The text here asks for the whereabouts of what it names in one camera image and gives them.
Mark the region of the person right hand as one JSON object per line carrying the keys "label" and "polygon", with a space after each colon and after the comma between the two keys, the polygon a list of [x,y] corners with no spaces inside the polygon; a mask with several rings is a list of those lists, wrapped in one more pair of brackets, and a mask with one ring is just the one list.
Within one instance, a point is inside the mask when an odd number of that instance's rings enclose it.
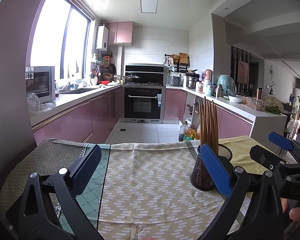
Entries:
{"label": "person right hand", "polygon": [[[288,210],[288,199],[281,198],[283,213]],[[300,222],[300,207],[294,207],[289,211],[289,217],[294,222]]]}

